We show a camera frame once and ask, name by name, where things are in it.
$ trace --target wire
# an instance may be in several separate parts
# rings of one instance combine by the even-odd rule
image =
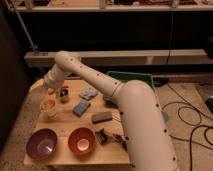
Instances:
[[[184,120],[184,119],[182,118],[182,116],[181,116],[181,114],[180,114],[180,111],[181,111],[182,109],[187,109],[187,108],[196,111],[197,115],[199,116],[199,121],[198,121],[197,123],[193,124],[193,123],[190,123],[190,122],[188,122],[188,121],[186,121],[186,120]],[[190,126],[198,126],[198,125],[200,125],[201,122],[202,122],[202,117],[201,117],[200,112],[197,111],[196,109],[194,109],[194,108],[191,107],[191,106],[182,106],[182,107],[180,107],[180,108],[178,109],[178,116],[179,116],[179,118],[180,118],[181,121],[183,121],[185,124],[190,125]]]
[[[171,48],[172,48],[172,41],[173,41],[173,32],[174,32],[174,14],[173,9],[171,8],[171,18],[170,18],[170,33],[169,33],[169,54],[166,58],[166,62],[164,65],[164,77],[166,78],[166,71],[167,66],[169,64],[169,59],[171,57]]]
[[[194,134],[194,132],[198,129],[198,128],[207,128],[206,130],[205,130],[205,132],[207,132],[209,129],[213,129],[213,127],[212,126],[207,126],[207,125],[199,125],[199,126],[197,126],[197,127],[195,127],[193,130],[192,130],[192,132],[191,132],[191,134],[190,134],[190,142],[189,142],[189,155],[190,155],[190,171],[192,171],[193,170],[193,156],[192,156],[192,138],[193,138],[193,134]]]
[[[203,113],[202,111],[200,111],[200,109],[198,109],[197,107],[195,107],[192,103],[190,103],[188,100],[186,100],[183,96],[181,96],[169,83],[167,84],[168,87],[178,96],[180,97],[184,102],[185,104],[191,106],[194,110],[196,110],[200,115],[204,116],[205,118],[209,119],[209,120],[212,120],[213,121],[213,118],[207,116],[205,113]]]
[[[169,102],[169,103],[167,103],[166,105],[164,105],[162,109],[164,110],[166,107],[168,107],[169,105],[172,105],[172,104],[184,104],[184,105],[185,105],[185,106],[179,107],[178,110],[177,110],[178,117],[179,117],[180,120],[183,121],[185,124],[190,125],[190,126],[198,126],[198,125],[201,124],[201,122],[202,122],[202,116],[201,116],[200,112],[199,112],[196,108],[193,108],[192,106],[190,106],[190,105],[189,105],[188,103],[186,103],[186,102],[182,102],[182,101],[173,101],[173,102]],[[181,116],[181,111],[182,111],[183,109],[186,109],[186,108],[187,108],[187,109],[191,109],[191,110],[193,110],[193,111],[196,112],[196,114],[197,114],[198,117],[199,117],[199,120],[198,120],[197,123],[190,123],[190,122],[188,122],[188,121],[186,121],[186,120],[184,120],[184,119],[182,118],[182,116]]]
[[[207,148],[209,150],[213,150],[213,148],[210,148],[208,146],[205,146],[201,143],[198,143],[196,141],[193,141],[192,138],[193,138],[193,134],[194,132],[198,129],[198,128],[206,128],[203,135],[204,135],[204,138],[206,140],[206,142],[213,146],[213,142],[211,142],[209,139],[208,139],[208,136],[207,136],[207,133],[209,130],[213,130],[213,126],[207,126],[207,125],[200,125],[201,122],[202,122],[202,116],[207,118],[207,119],[210,119],[210,120],[213,120],[213,118],[207,116],[206,114],[204,114],[203,112],[201,112],[197,107],[195,107],[192,103],[190,103],[188,100],[186,100],[183,96],[181,96],[170,84],[168,84],[168,87],[178,96],[180,97],[183,101],[173,101],[173,102],[169,102],[168,104],[164,105],[164,107],[162,108],[163,110],[169,106],[169,105],[172,105],[172,104],[183,104],[184,106],[180,107],[178,109],[178,116],[179,118],[181,119],[181,121],[183,121],[184,123],[186,123],[187,125],[190,125],[190,126],[196,126],[192,129],[191,133],[190,133],[190,138],[189,140],[187,139],[183,139],[183,138],[179,138],[179,137],[175,137],[173,135],[170,135],[171,138],[173,139],[176,139],[176,140],[179,140],[179,141],[185,141],[185,142],[189,142],[189,160],[190,160],[190,171],[193,171],[193,155],[192,155],[192,143],[195,143],[197,145],[200,145],[204,148]],[[194,110],[197,112],[197,114],[199,115],[199,122],[196,123],[196,124],[193,124],[193,123],[189,123],[187,121],[185,121],[181,115],[180,115],[180,111],[184,108],[188,108],[188,109],[191,109],[191,110]]]
[[[174,136],[174,135],[170,135],[170,137],[171,137],[172,139],[174,139],[174,140],[183,141],[183,142],[190,142],[189,139],[184,139],[184,138],[176,137],[176,136]],[[191,142],[194,143],[194,144],[196,144],[196,145],[199,145],[199,146],[201,146],[201,147],[203,147],[203,148],[206,148],[206,149],[209,149],[209,150],[213,150],[213,148],[208,147],[208,146],[206,146],[206,145],[204,145],[204,144],[201,144],[201,143],[199,143],[199,142],[197,142],[197,141],[191,141]]]
[[[191,131],[190,133],[190,139],[184,139],[184,138],[179,138],[179,137],[176,137],[176,136],[173,136],[173,135],[170,135],[170,137],[172,139],[175,139],[175,140],[178,140],[178,141],[184,141],[184,142],[189,142],[189,161],[190,161],[190,171],[193,171],[193,155],[192,155],[192,143],[196,144],[196,145],[199,145],[203,148],[206,148],[206,149],[209,149],[209,150],[213,150],[213,148],[211,147],[208,147],[204,144],[201,144],[199,142],[196,142],[196,141],[193,141],[192,138],[193,138],[193,135],[194,135],[194,132],[198,129],[198,128],[206,128],[205,131],[204,131],[204,137],[205,137],[205,140],[207,141],[207,143],[211,146],[213,146],[213,143],[209,141],[208,139],[208,136],[207,136],[207,132],[209,130],[213,130],[213,126],[207,126],[207,125],[199,125],[197,127],[194,127],[193,130]]]

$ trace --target orange bowl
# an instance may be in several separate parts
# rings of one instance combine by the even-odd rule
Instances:
[[[68,139],[68,146],[73,154],[82,156],[91,153],[95,149],[95,136],[88,128],[74,130]]]

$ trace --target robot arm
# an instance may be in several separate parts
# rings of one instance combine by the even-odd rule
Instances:
[[[125,84],[82,64],[77,53],[61,51],[44,77],[46,86],[59,88],[75,73],[118,105],[130,162],[135,171],[177,171],[177,157],[153,90],[142,81]]]

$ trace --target black cable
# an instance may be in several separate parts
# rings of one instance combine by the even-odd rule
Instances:
[[[186,102],[182,102],[182,101],[173,101],[173,102],[169,102],[169,103],[167,103],[166,105],[164,105],[162,109],[164,110],[166,107],[168,107],[169,105],[172,105],[172,104],[183,104],[183,105],[185,105],[185,106],[179,107],[178,110],[177,110],[178,117],[179,117],[180,120],[183,121],[185,124],[190,125],[190,126],[198,126],[198,125],[201,124],[201,122],[202,122],[202,117],[201,117],[200,112],[199,112],[196,108],[190,106],[190,105],[189,105],[188,103],[186,103]],[[198,117],[199,117],[199,121],[198,121],[197,123],[190,123],[190,122],[188,122],[188,121],[186,121],[186,120],[184,120],[184,119],[182,118],[182,116],[181,116],[181,110],[186,109],[186,108],[191,109],[191,110],[194,110],[194,111],[197,113],[197,115],[198,115]]]
[[[184,138],[176,137],[176,136],[173,136],[173,135],[170,135],[170,137],[171,137],[172,139],[174,139],[174,140],[183,141],[183,142],[190,142],[189,139],[184,139]],[[201,143],[199,143],[199,142],[197,142],[197,141],[192,141],[192,143],[194,143],[194,144],[196,144],[196,145],[199,145],[199,146],[201,146],[201,147],[203,147],[203,148],[206,148],[206,149],[208,149],[208,150],[213,150],[213,148],[208,147],[208,146],[206,146],[206,145],[204,145],[204,144],[201,144]]]
[[[207,128],[207,130],[213,129],[212,126],[207,126],[207,125],[199,125],[199,126],[193,128],[193,130],[192,130],[192,132],[191,132],[191,134],[190,134],[190,139],[189,139],[189,140],[190,140],[190,141],[189,141],[190,171],[193,171],[192,137],[193,137],[194,132],[195,132],[198,128],[201,128],[201,127],[202,127],[202,128]]]
[[[169,54],[166,58],[166,62],[165,62],[165,65],[164,65],[164,78],[166,78],[167,66],[169,64],[169,59],[171,57],[173,32],[174,32],[174,14],[173,14],[173,9],[171,8],[170,33],[169,33]]]
[[[199,121],[198,121],[197,123],[193,124],[193,123],[190,123],[190,122],[188,122],[188,121],[186,121],[186,120],[184,120],[184,119],[182,118],[182,116],[181,116],[181,114],[180,114],[180,111],[181,111],[182,109],[187,109],[187,108],[196,111],[197,115],[199,116]],[[182,107],[180,107],[180,108],[178,109],[178,116],[179,116],[179,118],[180,118],[181,121],[183,121],[185,124],[190,125],[190,126],[198,126],[198,125],[200,125],[201,122],[202,122],[202,117],[201,117],[200,112],[197,111],[196,109],[194,109],[194,108],[191,107],[191,106],[182,106]]]
[[[206,145],[203,145],[199,142],[196,142],[196,141],[193,141],[192,138],[193,138],[193,134],[194,132],[198,129],[198,128],[206,128],[205,131],[204,131],[204,137],[205,137],[205,140],[207,141],[207,143],[209,145],[212,145],[213,146],[213,143],[209,141],[208,137],[207,137],[207,132],[209,130],[213,130],[213,126],[207,126],[207,125],[199,125],[197,127],[194,127],[193,130],[191,131],[191,134],[190,134],[190,139],[184,139],[184,138],[179,138],[179,137],[175,137],[173,135],[170,135],[171,138],[175,139],[175,140],[179,140],[179,141],[185,141],[185,142],[189,142],[189,161],[190,161],[190,171],[193,171],[193,155],[192,155],[192,143],[194,144],[197,144],[197,145],[200,145],[206,149],[209,149],[209,150],[213,150],[213,148],[211,147],[208,147]]]
[[[208,128],[204,131],[204,138],[205,138],[205,140],[206,140],[209,144],[213,145],[213,143],[212,143],[211,141],[209,141],[208,136],[207,136],[207,132],[208,132],[209,130],[211,130],[211,129],[213,129],[213,127],[208,127]]]
[[[181,96],[170,84],[167,84],[168,87],[178,96],[180,97],[183,101],[185,101],[185,103],[187,103],[187,105],[193,107],[197,112],[199,112],[202,116],[204,116],[207,119],[210,119],[213,121],[213,118],[207,116],[205,113],[203,113],[202,111],[200,111],[200,109],[198,109],[197,107],[195,107],[192,103],[190,103],[188,100],[186,100],[183,96]]]

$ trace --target cup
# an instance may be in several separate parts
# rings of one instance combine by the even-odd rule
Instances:
[[[44,100],[40,105],[41,113],[45,116],[52,118],[56,115],[56,102],[52,99]]]

